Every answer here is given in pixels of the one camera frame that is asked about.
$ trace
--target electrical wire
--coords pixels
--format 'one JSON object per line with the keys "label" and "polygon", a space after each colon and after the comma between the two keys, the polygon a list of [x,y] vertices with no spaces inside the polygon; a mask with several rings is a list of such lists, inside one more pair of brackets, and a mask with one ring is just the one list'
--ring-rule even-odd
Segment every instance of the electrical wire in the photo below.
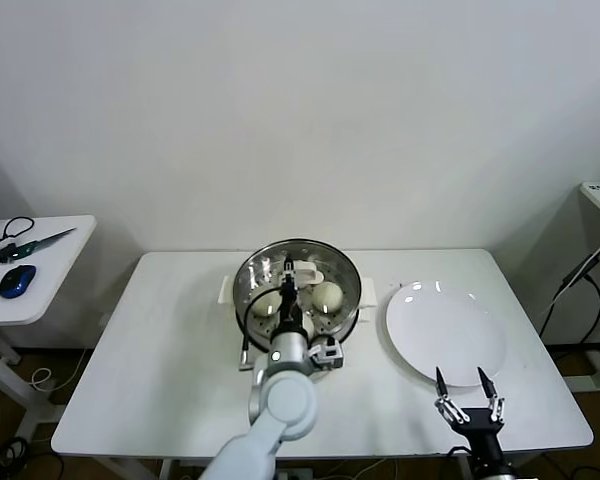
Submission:
{"label": "electrical wire", "polygon": [[[561,288],[558,289],[558,291],[556,292],[556,294],[553,296],[553,301],[556,301],[556,298],[558,298],[558,295],[560,295],[560,292],[562,291]],[[547,317],[544,319],[544,323],[542,324],[542,328],[540,329],[540,338],[542,338],[542,335],[544,334],[544,331],[547,329],[547,325],[549,325],[549,320],[551,320],[551,315],[553,315],[553,309],[555,308],[555,303],[551,304],[551,307],[549,307],[549,312],[547,313]]]}
{"label": "electrical wire", "polygon": [[[51,376],[53,375],[51,372],[50,368],[47,367],[41,367],[36,369],[33,374],[31,375],[31,381],[29,382],[29,385],[31,385],[35,390],[38,390],[39,392],[55,392],[56,390],[60,390],[64,387],[66,387],[67,385],[69,385],[71,383],[71,381],[75,378],[75,376],[78,374],[78,370],[80,370],[80,365],[82,364],[82,360],[84,359],[84,356],[87,353],[88,348],[85,348],[82,351],[82,355],[80,355],[80,360],[78,360],[78,364],[76,365],[76,369],[73,371],[73,373],[71,374],[71,376],[62,384],[62,385],[58,385],[57,387],[53,387],[53,388],[43,388],[40,385],[42,385],[44,382],[46,382],[47,380],[49,380],[51,378]],[[36,376],[39,373],[44,372],[46,375],[45,377],[36,380]]]}
{"label": "electrical wire", "polygon": [[[598,313],[596,313],[596,319],[594,320],[593,324],[591,325],[591,327],[589,328],[587,333],[585,333],[584,336],[582,337],[582,339],[578,342],[578,345],[584,344],[589,339],[589,337],[593,334],[596,327],[600,323],[600,287],[598,287],[598,284],[593,280],[593,278],[591,278],[590,275],[585,275],[584,280],[587,281],[588,283],[590,283],[593,286],[593,288],[595,288],[595,290],[596,290],[596,294],[598,295]],[[564,355],[561,355],[558,358],[556,358],[555,361],[557,362],[558,360],[562,360],[563,358],[565,358],[568,355],[571,355],[572,353],[573,352],[567,352]]]}
{"label": "electrical wire", "polygon": [[576,474],[578,472],[582,472],[583,470],[591,470],[593,472],[598,472],[600,473],[600,468],[598,467],[592,467],[591,465],[583,465],[581,467],[576,467],[573,472],[571,472],[571,477],[569,480],[575,480],[576,479]]}
{"label": "electrical wire", "polygon": [[547,455],[546,453],[543,453],[541,455],[542,458],[544,458],[547,462],[549,462],[553,468],[555,468],[558,472],[560,472],[560,475],[562,475],[562,477],[565,480],[571,480],[571,477],[569,475],[567,475],[567,472],[565,472],[562,467],[558,464],[558,462],[556,462],[553,458],[551,458],[549,455]]}
{"label": "electrical wire", "polygon": [[600,246],[598,247],[598,249],[595,252],[593,252],[591,255],[589,255],[588,259],[582,264],[580,269],[571,278],[569,283],[567,283],[567,285],[564,288],[562,288],[558,291],[558,293],[555,295],[555,297],[553,298],[553,300],[551,301],[549,306],[547,306],[547,308],[545,308],[542,311],[543,313],[546,312],[547,310],[549,310],[551,307],[553,307],[556,304],[556,302],[560,299],[560,297],[564,294],[564,292],[566,292],[567,290],[569,290],[571,288],[571,286],[580,278],[580,274],[585,271],[585,269],[589,266],[589,264],[593,261],[593,259],[596,258],[598,255],[600,255]]}
{"label": "electrical wire", "polygon": [[244,316],[242,317],[242,351],[243,352],[246,352],[247,350],[249,350],[249,330],[247,328],[247,320],[249,320],[249,313],[251,312],[251,308],[258,300],[260,300],[265,295],[268,295],[272,292],[279,292],[279,291],[280,291],[280,287],[268,288],[264,292],[260,292],[258,295],[256,295],[254,297],[254,299],[249,302],[249,305],[247,305],[247,308],[244,311]]}
{"label": "electrical wire", "polygon": [[593,322],[593,325],[591,325],[591,328],[589,328],[589,331],[587,331],[587,333],[585,333],[584,337],[582,337],[582,340],[580,340],[579,343],[585,343],[587,340],[589,340],[589,337],[591,336],[593,331],[598,326],[598,323],[600,323],[600,287],[598,287],[598,284],[593,280],[593,278],[591,278],[590,275],[586,275],[584,277],[584,279],[585,279],[585,281],[589,282],[593,286],[593,288],[595,288],[596,293],[598,294],[599,306],[598,306],[598,313],[596,314],[596,319]]}
{"label": "electrical wire", "polygon": [[542,454],[541,455],[542,458],[544,458],[547,462],[549,462],[551,464],[551,466],[553,466],[553,468],[555,468],[558,472],[560,472],[560,475],[562,475],[562,477],[565,480],[576,480],[576,475],[579,472],[582,472],[584,470],[591,470],[593,472],[598,472],[600,473],[600,468],[598,467],[593,467],[591,465],[582,465],[580,467],[576,467],[573,469],[573,471],[571,472],[571,474],[567,474],[567,472],[565,472],[562,467],[560,466],[560,464],[558,462],[556,462],[553,458],[551,458],[549,455]]}
{"label": "electrical wire", "polygon": [[[29,222],[29,226],[26,228],[23,228],[22,230],[18,231],[17,233],[9,233],[9,227],[13,224],[13,222],[15,222],[17,220],[26,220]],[[23,233],[26,233],[29,230],[31,230],[35,224],[36,224],[36,221],[31,217],[13,217],[11,220],[9,220],[6,223],[6,225],[2,229],[2,237],[0,238],[0,242],[2,242],[3,240],[6,240],[7,238],[19,237]]]}
{"label": "electrical wire", "polygon": [[324,474],[325,477],[328,477],[329,475],[331,475],[333,472],[335,472],[336,470],[338,470],[340,467],[342,467],[342,465],[344,465],[345,463],[347,463],[347,460],[342,460],[340,463],[338,463],[338,465],[336,465],[335,467],[329,469],[329,471],[327,473]]}
{"label": "electrical wire", "polygon": [[[378,460],[377,462],[374,462],[373,464],[369,465],[368,467],[363,468],[358,473],[356,473],[354,476],[351,476],[351,475],[328,475],[327,474],[327,476],[317,478],[316,480],[333,480],[333,479],[336,479],[336,478],[344,478],[346,480],[359,480],[362,475],[364,475],[365,473],[367,473],[369,470],[374,469],[375,467],[377,467],[381,463],[386,462],[387,460],[388,460],[388,458],[382,458],[382,459]],[[331,472],[335,471],[337,468],[341,467],[344,464],[345,461],[343,461],[335,469],[332,468],[329,473],[331,473]],[[396,479],[398,478],[398,462],[397,462],[397,460],[396,460],[396,467],[395,467],[395,478]]]}

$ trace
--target blue computer mouse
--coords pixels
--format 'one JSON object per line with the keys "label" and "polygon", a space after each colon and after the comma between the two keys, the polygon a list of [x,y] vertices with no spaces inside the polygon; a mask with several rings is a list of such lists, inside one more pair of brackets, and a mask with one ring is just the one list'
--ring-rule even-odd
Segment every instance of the blue computer mouse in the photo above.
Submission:
{"label": "blue computer mouse", "polygon": [[33,277],[36,276],[36,267],[33,265],[19,265],[12,268],[0,281],[0,296],[3,298],[16,298],[29,288]]}

